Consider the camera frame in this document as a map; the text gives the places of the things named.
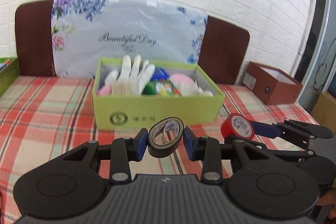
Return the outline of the person's right hand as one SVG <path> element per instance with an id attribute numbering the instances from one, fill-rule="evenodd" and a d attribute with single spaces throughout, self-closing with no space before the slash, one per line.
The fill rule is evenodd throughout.
<path id="1" fill-rule="evenodd" d="M 324 196 L 317 201 L 318 206 L 332 205 L 329 211 L 328 218 L 335 219 L 336 217 L 336 189 L 332 187 Z"/>

